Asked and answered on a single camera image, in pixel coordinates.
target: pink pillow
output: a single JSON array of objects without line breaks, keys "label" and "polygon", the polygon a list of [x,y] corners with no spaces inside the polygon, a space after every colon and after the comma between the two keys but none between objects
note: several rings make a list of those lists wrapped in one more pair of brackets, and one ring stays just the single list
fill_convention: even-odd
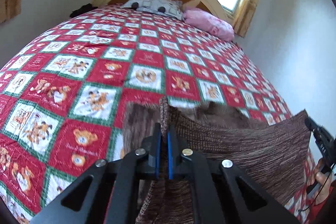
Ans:
[{"label": "pink pillow", "polygon": [[235,37],[230,24],[201,9],[187,7],[183,13],[183,17],[185,19],[184,22],[187,24],[206,31],[222,40],[231,41]]}]

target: metal bolt head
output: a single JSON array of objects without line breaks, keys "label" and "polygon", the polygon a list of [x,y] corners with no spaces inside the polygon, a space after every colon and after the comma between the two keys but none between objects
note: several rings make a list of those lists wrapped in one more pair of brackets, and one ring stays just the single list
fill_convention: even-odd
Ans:
[{"label": "metal bolt head", "polygon": [[96,166],[97,167],[103,167],[106,164],[106,160],[100,159],[96,161]]},{"label": "metal bolt head", "polygon": [[223,160],[222,165],[224,168],[230,168],[233,166],[233,162],[231,160]]},{"label": "metal bolt head", "polygon": [[186,149],[182,150],[182,154],[184,156],[191,156],[193,153],[194,153],[194,151],[192,149],[190,149],[190,148],[186,148]]},{"label": "metal bolt head", "polygon": [[135,154],[137,156],[145,155],[146,154],[146,150],[144,150],[143,148],[138,148],[138,149],[136,149]]}]

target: bedspread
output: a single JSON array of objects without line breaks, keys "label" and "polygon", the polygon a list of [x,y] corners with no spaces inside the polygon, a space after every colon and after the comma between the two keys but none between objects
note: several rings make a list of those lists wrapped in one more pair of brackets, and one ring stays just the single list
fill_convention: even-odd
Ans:
[{"label": "bedspread", "polygon": [[[2,68],[0,93],[0,196],[21,223],[97,159],[123,157],[126,102],[158,103],[165,94],[173,106],[214,101],[269,124],[291,115],[234,44],[119,5],[63,22],[30,42]],[[309,154],[307,175],[311,169]],[[302,193],[287,208],[305,219],[298,213]]]}]

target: hand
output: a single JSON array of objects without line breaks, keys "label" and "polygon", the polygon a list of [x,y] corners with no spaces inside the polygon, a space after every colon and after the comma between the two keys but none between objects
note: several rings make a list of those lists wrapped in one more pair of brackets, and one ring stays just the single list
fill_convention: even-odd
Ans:
[{"label": "hand", "polygon": [[[307,186],[310,186],[314,183],[315,179],[317,180],[318,183],[322,185],[325,183],[325,181],[327,180],[327,176],[325,174],[322,174],[321,172],[319,172],[319,169],[324,165],[323,159],[319,159],[319,162],[317,163],[312,175],[310,176]],[[321,187],[316,191],[316,193],[314,194],[313,198],[316,198],[315,200],[315,205],[318,205],[320,203],[322,203],[323,201],[325,201],[328,196],[329,196],[329,189],[330,189],[330,185],[331,185],[331,180],[332,180],[332,174],[329,176],[328,181],[326,182],[326,184],[324,185],[321,193],[317,196],[318,192],[321,190]]]}]

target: red sleeve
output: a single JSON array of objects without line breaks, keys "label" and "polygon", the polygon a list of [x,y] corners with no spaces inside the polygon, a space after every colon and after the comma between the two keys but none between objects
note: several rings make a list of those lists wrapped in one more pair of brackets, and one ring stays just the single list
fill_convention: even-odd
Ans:
[{"label": "red sleeve", "polygon": [[[330,195],[330,193],[331,193],[332,190],[333,190],[333,187],[330,187],[330,189],[329,189],[329,195]],[[324,204],[325,204],[326,201],[327,201],[327,198],[323,202],[321,202],[320,204],[313,205],[313,206],[310,207],[310,212],[309,212],[309,219],[310,219],[310,221],[313,221],[316,218],[317,214],[319,213],[319,211],[321,210],[321,208],[324,206]]]}]

